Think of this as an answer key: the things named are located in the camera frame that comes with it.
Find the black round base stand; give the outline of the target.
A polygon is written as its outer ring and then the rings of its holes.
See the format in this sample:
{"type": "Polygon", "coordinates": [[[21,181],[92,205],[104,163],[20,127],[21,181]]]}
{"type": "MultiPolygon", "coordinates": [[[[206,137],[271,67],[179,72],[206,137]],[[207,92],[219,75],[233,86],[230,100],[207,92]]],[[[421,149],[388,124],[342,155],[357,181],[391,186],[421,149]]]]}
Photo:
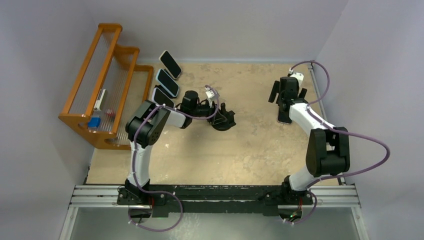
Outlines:
{"type": "Polygon", "coordinates": [[[236,125],[235,112],[226,109],[226,104],[221,103],[218,113],[214,116],[211,126],[217,131],[228,131],[236,125]]]}

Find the white smartphone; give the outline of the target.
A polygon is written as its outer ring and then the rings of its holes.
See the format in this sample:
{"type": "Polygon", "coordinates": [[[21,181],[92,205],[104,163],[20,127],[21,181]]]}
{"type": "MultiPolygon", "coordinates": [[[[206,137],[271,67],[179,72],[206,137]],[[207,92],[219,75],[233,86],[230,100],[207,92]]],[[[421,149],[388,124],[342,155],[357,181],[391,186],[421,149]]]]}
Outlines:
{"type": "Polygon", "coordinates": [[[172,57],[168,50],[164,50],[158,59],[173,79],[176,80],[181,75],[182,68],[172,57]]]}
{"type": "Polygon", "coordinates": [[[167,107],[174,108],[175,103],[169,98],[160,88],[155,87],[152,92],[151,101],[157,105],[166,105],[167,107]]]}

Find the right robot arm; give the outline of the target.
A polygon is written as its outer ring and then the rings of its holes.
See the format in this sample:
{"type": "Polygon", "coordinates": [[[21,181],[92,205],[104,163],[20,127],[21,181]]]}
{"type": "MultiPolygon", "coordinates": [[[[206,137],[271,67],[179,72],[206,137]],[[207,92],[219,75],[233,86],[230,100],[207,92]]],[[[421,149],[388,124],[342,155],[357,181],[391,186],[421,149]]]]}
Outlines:
{"type": "Polygon", "coordinates": [[[308,145],[305,166],[284,180],[287,186],[280,196],[288,204],[300,198],[314,181],[333,177],[350,169],[350,143],[347,129],[336,127],[316,114],[305,99],[307,89],[301,88],[301,79],[294,74],[275,81],[269,96],[270,103],[278,105],[277,121],[296,122],[307,134],[308,145]]]}

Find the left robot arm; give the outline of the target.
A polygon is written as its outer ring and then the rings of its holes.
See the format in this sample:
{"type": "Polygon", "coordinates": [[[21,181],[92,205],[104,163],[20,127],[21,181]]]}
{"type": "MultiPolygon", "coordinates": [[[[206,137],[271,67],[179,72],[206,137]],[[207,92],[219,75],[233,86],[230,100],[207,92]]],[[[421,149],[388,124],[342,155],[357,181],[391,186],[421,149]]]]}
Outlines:
{"type": "Polygon", "coordinates": [[[186,129],[193,120],[206,120],[215,130],[227,131],[236,125],[235,112],[219,102],[219,94],[206,87],[206,99],[200,100],[194,90],[184,93],[181,103],[174,107],[146,100],[125,126],[131,146],[131,166],[124,187],[138,205],[149,199],[149,166],[153,145],[165,126],[186,129]]]}

